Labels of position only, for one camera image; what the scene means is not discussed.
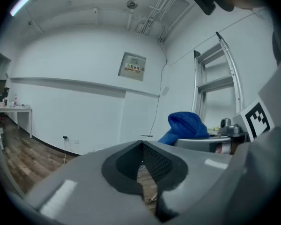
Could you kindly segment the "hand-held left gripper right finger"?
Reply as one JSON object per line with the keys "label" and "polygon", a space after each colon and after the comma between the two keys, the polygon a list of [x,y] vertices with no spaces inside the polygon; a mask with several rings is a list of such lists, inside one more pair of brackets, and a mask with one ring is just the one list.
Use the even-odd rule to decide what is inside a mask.
{"label": "hand-held left gripper right finger", "polygon": [[230,155],[142,142],[142,161],[157,186],[155,214],[145,210],[142,223],[199,223],[210,218],[197,203],[211,190],[231,160]]}

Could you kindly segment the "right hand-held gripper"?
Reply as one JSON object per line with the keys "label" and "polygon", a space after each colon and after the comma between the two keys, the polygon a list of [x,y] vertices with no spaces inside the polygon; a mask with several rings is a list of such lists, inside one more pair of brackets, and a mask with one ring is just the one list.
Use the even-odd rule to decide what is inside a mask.
{"label": "right hand-held gripper", "polygon": [[264,102],[258,97],[234,117],[221,120],[218,133],[228,137],[178,139],[175,147],[203,152],[222,152],[225,145],[231,148],[230,137],[246,136],[250,142],[274,128],[274,122]]}

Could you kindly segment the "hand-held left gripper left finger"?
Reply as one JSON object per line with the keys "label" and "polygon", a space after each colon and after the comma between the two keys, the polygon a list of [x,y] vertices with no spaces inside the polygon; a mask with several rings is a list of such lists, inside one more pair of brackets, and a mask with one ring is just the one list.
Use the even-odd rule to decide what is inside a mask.
{"label": "hand-held left gripper left finger", "polygon": [[140,144],[127,142],[78,156],[36,184],[25,201],[58,225],[160,225],[141,194],[120,192],[105,179],[131,189],[129,178],[114,163],[102,173],[108,157]]}

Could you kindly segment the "blue cloth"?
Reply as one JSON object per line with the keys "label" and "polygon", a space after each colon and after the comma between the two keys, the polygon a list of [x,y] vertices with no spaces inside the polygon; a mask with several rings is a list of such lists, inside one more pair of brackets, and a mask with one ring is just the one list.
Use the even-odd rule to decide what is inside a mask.
{"label": "blue cloth", "polygon": [[170,130],[158,140],[173,145],[178,139],[209,138],[207,127],[200,117],[192,112],[174,112],[168,116]]}

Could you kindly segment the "aluminium ladder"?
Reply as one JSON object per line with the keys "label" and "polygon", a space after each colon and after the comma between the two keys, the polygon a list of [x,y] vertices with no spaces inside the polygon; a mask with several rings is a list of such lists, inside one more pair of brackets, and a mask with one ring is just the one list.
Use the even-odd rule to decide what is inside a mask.
{"label": "aluminium ladder", "polygon": [[219,32],[218,42],[200,53],[194,50],[194,94],[191,111],[207,128],[244,109],[240,75],[231,49]]}

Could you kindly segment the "grey electrical panel box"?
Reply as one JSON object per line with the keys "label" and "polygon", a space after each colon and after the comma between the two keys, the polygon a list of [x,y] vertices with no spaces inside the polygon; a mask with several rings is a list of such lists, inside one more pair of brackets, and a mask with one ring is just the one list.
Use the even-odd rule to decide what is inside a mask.
{"label": "grey electrical panel box", "polygon": [[118,76],[143,81],[146,60],[145,57],[124,52]]}

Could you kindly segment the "white desk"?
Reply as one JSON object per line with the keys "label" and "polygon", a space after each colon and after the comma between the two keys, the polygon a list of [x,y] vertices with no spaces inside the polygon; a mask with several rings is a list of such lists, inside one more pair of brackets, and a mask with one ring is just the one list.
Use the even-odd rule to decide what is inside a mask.
{"label": "white desk", "polygon": [[23,106],[12,106],[12,105],[7,105],[3,106],[2,103],[0,103],[0,113],[16,113],[18,116],[19,113],[28,113],[28,123],[29,123],[29,135],[30,139],[33,138],[32,134],[32,124],[31,124],[31,113],[32,109],[31,108],[25,108]]}

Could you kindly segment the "person's black shirt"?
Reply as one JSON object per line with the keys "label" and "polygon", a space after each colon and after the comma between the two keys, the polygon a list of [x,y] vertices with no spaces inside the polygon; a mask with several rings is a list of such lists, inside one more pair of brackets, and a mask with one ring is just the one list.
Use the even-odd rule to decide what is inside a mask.
{"label": "person's black shirt", "polygon": [[277,66],[279,66],[281,63],[281,28],[274,28],[272,47]]}

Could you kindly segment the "white ceiling pipes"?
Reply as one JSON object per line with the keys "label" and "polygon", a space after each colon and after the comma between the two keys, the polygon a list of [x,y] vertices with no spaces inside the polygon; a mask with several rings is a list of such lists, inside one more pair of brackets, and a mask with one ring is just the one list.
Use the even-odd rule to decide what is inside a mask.
{"label": "white ceiling pipes", "polygon": [[193,7],[193,0],[156,0],[135,31],[145,36],[158,32],[157,41],[164,42]]}

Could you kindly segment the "long ceiling lamp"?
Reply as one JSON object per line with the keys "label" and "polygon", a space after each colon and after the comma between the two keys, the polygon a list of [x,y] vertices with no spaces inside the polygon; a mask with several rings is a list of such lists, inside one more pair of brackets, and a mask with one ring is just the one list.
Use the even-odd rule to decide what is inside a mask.
{"label": "long ceiling lamp", "polygon": [[16,13],[30,0],[18,0],[14,6],[10,10],[10,14],[12,17],[16,15]]}

